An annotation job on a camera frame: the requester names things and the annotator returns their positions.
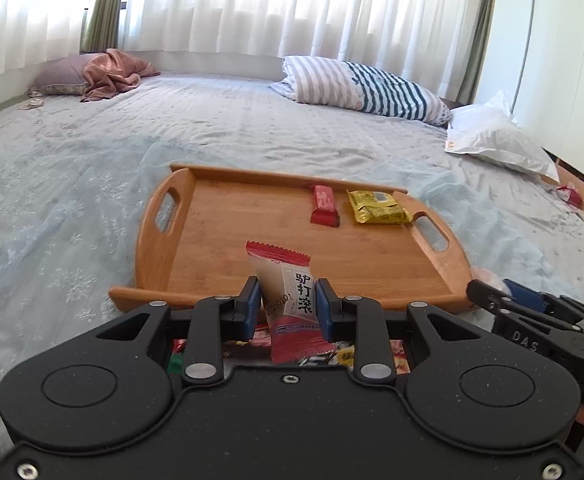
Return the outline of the red beige candy packet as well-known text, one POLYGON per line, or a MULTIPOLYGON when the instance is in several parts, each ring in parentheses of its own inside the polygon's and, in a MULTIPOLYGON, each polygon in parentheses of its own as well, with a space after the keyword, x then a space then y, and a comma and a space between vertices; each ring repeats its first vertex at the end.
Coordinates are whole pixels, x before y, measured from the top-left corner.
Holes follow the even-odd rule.
POLYGON ((247 242, 245 251, 260 282, 272 362, 298 362, 332 352, 334 345, 319 326, 310 257, 259 242, 247 242))

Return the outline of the wooden serving tray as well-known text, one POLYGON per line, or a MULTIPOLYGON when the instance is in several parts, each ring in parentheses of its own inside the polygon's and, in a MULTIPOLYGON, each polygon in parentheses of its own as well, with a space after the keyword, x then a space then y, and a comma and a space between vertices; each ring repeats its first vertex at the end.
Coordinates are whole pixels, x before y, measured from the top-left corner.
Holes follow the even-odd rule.
POLYGON ((378 300, 390 310, 427 301, 448 312, 470 309, 470 264, 445 221, 401 188, 393 195, 412 218, 426 218, 446 248, 435 250, 414 224, 360 224, 347 193, 358 183, 325 180, 341 223, 310 220, 318 179, 173 164, 147 202, 135 252, 134 284, 109 295, 118 310, 152 300, 174 309, 205 297, 234 296, 252 273, 245 245, 252 240, 301 252, 315 278, 339 296, 378 300))

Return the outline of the red white small pouch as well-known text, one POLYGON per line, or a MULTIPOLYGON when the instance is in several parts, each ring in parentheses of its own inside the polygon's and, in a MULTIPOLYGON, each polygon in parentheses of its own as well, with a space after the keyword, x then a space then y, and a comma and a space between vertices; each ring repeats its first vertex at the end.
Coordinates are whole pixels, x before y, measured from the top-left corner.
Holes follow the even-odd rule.
POLYGON ((580 196, 580 192, 574 188, 573 185, 561 185, 556 188, 557 198, 560 198, 562 202, 565 202, 571 207, 582 209, 583 208, 583 197, 580 196))

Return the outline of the red snack bar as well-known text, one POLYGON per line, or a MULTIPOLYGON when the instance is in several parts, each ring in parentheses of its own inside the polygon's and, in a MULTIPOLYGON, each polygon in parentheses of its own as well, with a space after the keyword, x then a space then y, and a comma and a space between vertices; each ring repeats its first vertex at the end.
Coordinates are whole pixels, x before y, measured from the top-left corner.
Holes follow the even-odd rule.
POLYGON ((314 209, 310 215, 310 222, 321 226, 338 228, 341 220, 336 209, 332 188, 327 185, 315 184, 313 186, 314 209))

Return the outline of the yellow snack packet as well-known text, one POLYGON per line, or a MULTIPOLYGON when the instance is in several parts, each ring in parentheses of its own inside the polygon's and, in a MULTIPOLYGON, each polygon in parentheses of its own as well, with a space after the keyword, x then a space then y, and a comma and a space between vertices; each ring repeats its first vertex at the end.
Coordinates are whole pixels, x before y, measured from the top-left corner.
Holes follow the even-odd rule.
POLYGON ((357 223, 402 226, 412 221, 412 215, 396 202, 392 194, 355 190, 348 191, 347 197, 357 223))

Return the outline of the white pillow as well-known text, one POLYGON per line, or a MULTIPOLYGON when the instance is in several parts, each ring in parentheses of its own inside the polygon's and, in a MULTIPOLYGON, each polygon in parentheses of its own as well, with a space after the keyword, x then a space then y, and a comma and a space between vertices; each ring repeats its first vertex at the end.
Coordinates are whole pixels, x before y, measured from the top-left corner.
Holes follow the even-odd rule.
POLYGON ((473 156, 521 174, 559 181, 556 164, 520 127, 502 90, 484 104, 460 106, 450 114, 446 153, 473 156))

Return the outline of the light blue bed sheet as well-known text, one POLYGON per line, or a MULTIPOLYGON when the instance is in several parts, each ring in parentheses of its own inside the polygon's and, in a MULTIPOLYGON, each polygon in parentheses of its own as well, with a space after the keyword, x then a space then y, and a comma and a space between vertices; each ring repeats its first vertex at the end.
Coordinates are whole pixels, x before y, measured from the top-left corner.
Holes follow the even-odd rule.
MULTIPOLYGON (((150 78, 116 98, 0 111, 0 380, 114 317, 138 224, 174 162, 406 188, 470 263, 584 301, 584 220, 546 184, 449 155, 444 132, 296 104, 264 81, 150 78)), ((0 455, 10 439, 0 420, 0 455)))

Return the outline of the green drape right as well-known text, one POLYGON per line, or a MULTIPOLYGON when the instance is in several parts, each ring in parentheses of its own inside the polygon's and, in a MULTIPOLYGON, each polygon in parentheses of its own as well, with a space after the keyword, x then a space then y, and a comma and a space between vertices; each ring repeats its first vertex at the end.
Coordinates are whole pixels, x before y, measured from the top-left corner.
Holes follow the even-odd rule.
POLYGON ((492 26, 494 5, 495 0, 481 0, 478 7, 478 19, 474 28, 468 64, 457 96, 457 102, 462 105, 471 104, 478 91, 490 26, 492 26))

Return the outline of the green drape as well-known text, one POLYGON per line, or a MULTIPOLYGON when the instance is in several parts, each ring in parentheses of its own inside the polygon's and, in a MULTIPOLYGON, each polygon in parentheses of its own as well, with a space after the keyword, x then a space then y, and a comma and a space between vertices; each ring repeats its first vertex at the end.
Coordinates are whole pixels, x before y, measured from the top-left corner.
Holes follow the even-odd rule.
POLYGON ((478 7, 478 19, 474 28, 468 64, 457 96, 457 102, 462 105, 471 104, 478 91, 490 26, 492 26, 494 5, 495 0, 481 0, 478 7))
POLYGON ((102 52, 117 46, 123 0, 89 0, 85 11, 80 50, 102 52))

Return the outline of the striped pillow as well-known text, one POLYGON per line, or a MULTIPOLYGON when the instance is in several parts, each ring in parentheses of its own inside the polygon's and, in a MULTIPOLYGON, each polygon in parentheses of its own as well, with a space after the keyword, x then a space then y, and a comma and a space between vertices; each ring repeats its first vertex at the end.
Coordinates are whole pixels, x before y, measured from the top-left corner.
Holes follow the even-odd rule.
POLYGON ((410 80, 378 68, 291 55, 283 59, 283 80, 270 88, 298 104, 325 105, 443 127, 452 118, 444 101, 410 80))

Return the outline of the white wardrobe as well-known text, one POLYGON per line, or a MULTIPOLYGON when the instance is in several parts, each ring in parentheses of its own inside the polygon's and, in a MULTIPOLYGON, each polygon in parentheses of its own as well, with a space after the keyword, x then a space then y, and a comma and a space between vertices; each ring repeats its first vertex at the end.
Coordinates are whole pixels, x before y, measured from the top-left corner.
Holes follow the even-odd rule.
POLYGON ((584 174, 584 0, 495 0, 475 102, 497 92, 540 146, 584 174))

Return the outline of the pink blanket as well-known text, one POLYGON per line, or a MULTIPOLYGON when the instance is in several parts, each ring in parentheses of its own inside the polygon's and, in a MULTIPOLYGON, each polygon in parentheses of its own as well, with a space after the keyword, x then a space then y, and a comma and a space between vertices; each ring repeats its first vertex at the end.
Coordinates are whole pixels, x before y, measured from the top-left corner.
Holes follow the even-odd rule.
POLYGON ((143 78, 160 72, 148 61, 118 49, 108 49, 95 55, 83 67, 86 89, 83 102, 114 98, 138 88, 143 78))

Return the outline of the purple pillow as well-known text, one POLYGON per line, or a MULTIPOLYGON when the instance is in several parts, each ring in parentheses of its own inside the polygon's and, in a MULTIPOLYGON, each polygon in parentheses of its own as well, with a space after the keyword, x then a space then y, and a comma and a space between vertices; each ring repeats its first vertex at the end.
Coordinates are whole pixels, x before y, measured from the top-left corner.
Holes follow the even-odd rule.
POLYGON ((43 96, 81 96, 88 87, 83 69, 96 56, 73 54, 52 62, 34 79, 30 91, 43 96))

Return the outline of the white sheer curtain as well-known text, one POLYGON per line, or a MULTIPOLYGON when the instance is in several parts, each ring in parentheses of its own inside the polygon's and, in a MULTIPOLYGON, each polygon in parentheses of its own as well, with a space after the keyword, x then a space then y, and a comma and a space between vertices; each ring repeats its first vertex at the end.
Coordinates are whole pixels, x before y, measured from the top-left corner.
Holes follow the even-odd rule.
MULTIPOLYGON (((80 52, 89 0, 0 0, 0 75, 80 52)), ((123 0, 127 51, 318 55, 459 93, 481 0, 123 0)))

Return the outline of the green drape left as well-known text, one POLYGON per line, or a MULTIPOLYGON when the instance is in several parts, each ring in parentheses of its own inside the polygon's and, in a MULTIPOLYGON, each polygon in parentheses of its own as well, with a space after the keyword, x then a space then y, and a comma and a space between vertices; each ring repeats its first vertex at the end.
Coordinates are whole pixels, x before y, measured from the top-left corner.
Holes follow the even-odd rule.
POLYGON ((80 50, 102 52, 117 46, 123 0, 89 0, 85 11, 80 50))

